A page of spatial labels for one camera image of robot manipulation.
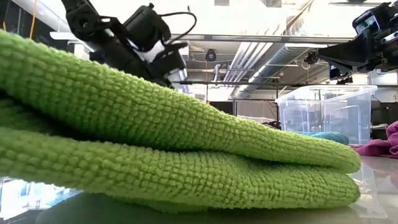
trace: pink cloth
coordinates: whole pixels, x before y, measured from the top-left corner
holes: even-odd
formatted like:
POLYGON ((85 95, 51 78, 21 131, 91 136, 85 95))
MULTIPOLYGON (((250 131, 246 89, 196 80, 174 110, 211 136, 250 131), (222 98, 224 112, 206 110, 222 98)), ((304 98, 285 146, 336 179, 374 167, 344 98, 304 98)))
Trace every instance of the pink cloth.
POLYGON ((398 159, 398 121, 387 128, 387 141, 375 139, 365 145, 353 146, 361 156, 382 156, 398 159))

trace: folded towel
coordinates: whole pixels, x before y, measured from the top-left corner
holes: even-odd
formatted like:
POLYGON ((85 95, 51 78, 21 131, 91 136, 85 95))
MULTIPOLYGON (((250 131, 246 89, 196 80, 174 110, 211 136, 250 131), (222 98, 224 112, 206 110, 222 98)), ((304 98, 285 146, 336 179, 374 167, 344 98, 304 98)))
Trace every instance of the folded towel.
POLYGON ((348 145, 349 140, 348 137, 345 136, 344 134, 341 134, 336 131, 325 131, 325 132, 300 132, 296 131, 297 134, 304 134, 306 136, 311 136, 314 138, 322 138, 322 139, 327 139, 331 140, 334 142, 338 142, 340 144, 348 145))
POLYGON ((374 139, 364 145, 353 146, 353 148, 361 156, 382 156, 398 159, 398 121, 390 124, 386 133, 387 141, 374 139))
POLYGON ((0 31, 0 175, 170 212, 353 203, 350 147, 0 31))

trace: metal frame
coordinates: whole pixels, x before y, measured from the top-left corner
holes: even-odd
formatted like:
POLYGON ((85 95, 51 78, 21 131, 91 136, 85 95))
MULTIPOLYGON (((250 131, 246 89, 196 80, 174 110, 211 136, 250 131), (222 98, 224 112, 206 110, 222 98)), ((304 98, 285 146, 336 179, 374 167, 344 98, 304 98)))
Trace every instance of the metal frame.
MULTIPOLYGON (((311 86, 311 85, 322 85, 322 86, 337 86, 332 84, 311 84, 311 83, 254 83, 254 82, 207 82, 207 81, 176 81, 172 83, 178 83, 180 85, 193 85, 193 84, 202 84, 202 85, 260 85, 260 86, 290 86, 294 88, 302 87, 302 86, 311 86)), ((398 88, 398 85, 376 85, 378 88, 398 88)))
POLYGON ((341 44, 350 41, 351 37, 297 37, 284 35, 221 35, 221 34, 188 34, 180 40, 211 42, 257 42, 257 43, 296 43, 296 44, 341 44))

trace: black cable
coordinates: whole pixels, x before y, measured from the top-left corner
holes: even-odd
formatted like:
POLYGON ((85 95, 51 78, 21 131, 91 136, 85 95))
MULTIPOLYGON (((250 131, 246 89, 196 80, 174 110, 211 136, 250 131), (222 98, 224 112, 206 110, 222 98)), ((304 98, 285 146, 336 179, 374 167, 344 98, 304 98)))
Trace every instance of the black cable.
POLYGON ((195 22, 193 23, 193 25, 191 26, 191 28, 189 28, 189 30, 187 30, 186 32, 184 32, 183 34, 179 35, 178 37, 174 38, 173 40, 171 40, 169 42, 169 44, 172 44, 173 42, 175 42, 176 40, 181 39, 182 37, 186 36, 187 34, 189 34, 189 32, 191 32, 193 30, 193 28, 195 28, 195 26, 197 25, 197 17, 194 15, 194 13, 192 12, 171 12, 171 13, 166 13, 166 14, 162 14, 159 15, 160 17, 166 17, 166 16, 175 16, 175 15, 190 15, 193 17, 193 19, 195 20, 195 22))

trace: wall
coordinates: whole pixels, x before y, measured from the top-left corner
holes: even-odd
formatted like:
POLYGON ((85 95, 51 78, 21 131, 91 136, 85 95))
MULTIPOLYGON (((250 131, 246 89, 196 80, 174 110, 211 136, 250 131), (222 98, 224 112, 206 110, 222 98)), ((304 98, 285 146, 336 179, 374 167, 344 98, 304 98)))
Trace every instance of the wall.
MULTIPOLYGON (((283 96, 284 94, 289 93, 291 90, 284 90, 281 92, 281 90, 283 89, 282 86, 279 87, 279 95, 283 96)), ((276 90, 254 90, 251 93, 250 98, 252 99, 262 99, 262 100, 276 100, 276 90)))
MULTIPOLYGON (((378 75, 377 72, 372 71, 368 73, 369 85, 396 85, 398 84, 397 72, 391 72, 384 75, 378 75)), ((374 94, 374 97, 383 103, 398 102, 397 88, 380 88, 374 94)))
POLYGON ((276 104, 271 101, 236 101, 236 116, 260 123, 276 120, 276 104))

